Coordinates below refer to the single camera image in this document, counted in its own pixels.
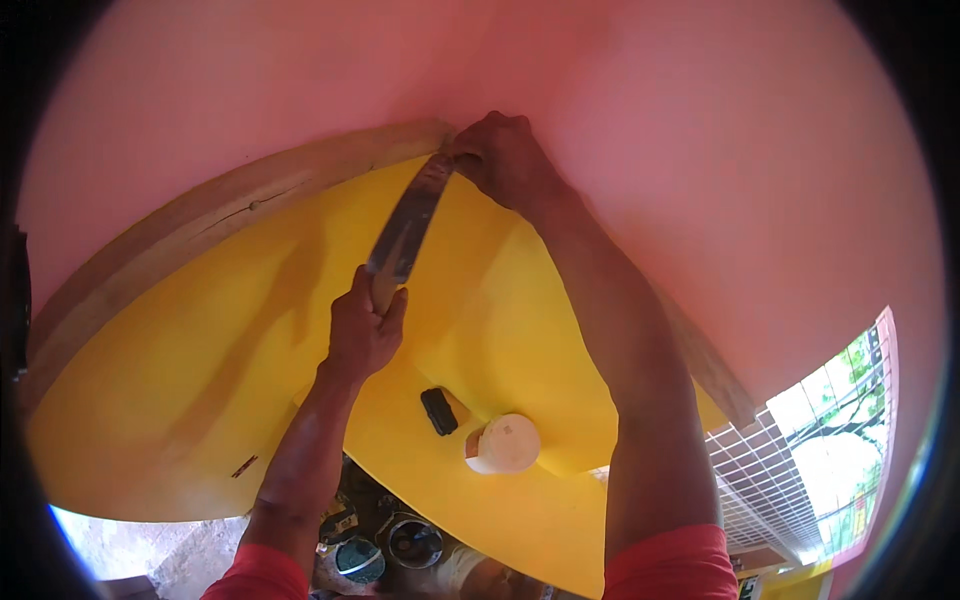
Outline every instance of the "red sleeve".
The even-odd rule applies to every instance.
[[[256,543],[237,549],[231,566],[201,600],[304,600],[303,569],[289,556]]]
[[[688,525],[630,546],[607,564],[604,600],[736,600],[727,537],[716,525]]]

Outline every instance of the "plastic container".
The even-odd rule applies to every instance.
[[[478,473],[519,473],[540,455],[540,434],[523,415],[504,415],[477,429],[464,444],[464,458]]]

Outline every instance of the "knife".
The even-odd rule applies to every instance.
[[[373,275],[373,310],[381,317],[387,314],[396,287],[410,278],[423,235],[454,169],[451,156],[431,156],[400,196],[373,245],[367,273]]]

